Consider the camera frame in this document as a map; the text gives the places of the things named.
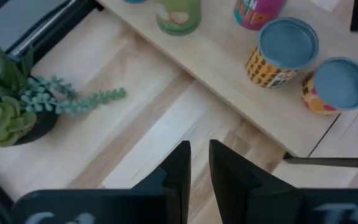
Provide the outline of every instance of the wood grain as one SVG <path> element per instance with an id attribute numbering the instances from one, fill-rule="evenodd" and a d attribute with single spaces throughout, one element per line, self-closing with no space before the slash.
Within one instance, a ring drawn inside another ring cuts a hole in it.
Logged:
<path id="1" fill-rule="evenodd" d="M 57 74 L 80 95 L 123 86 L 128 97 L 74 119 L 61 116 L 42 139 L 0 149 L 0 184 L 15 200 L 37 189 L 132 187 L 180 141 L 190 140 L 190 217 L 204 223 L 217 209 L 209 176 L 210 139 L 268 170 L 285 152 L 106 11 L 92 12 L 33 73 Z"/>
<path id="2" fill-rule="evenodd" d="M 136 5 L 120 0 L 99 2 L 294 155 L 308 156 L 335 120 L 335 116 L 313 114 L 301 104 L 299 84 L 306 71 L 274 90 L 250 82 L 244 63 L 257 43 L 257 32 L 234 20 L 235 0 L 202 1 L 201 25 L 184 37 L 169 36 L 158 28 L 152 1 Z M 325 7 L 333 10 L 337 2 Z M 317 31 L 316 63 L 335 56 L 358 61 L 358 35 L 312 2 L 289 0 L 282 16 L 300 18 Z"/>
<path id="3" fill-rule="evenodd" d="M 358 157 L 358 110 L 340 115 L 311 157 Z M 358 177 L 355 177 L 357 173 L 356 168 L 290 165 L 282 162 L 273 174 L 296 187 L 343 188 L 358 186 Z"/>

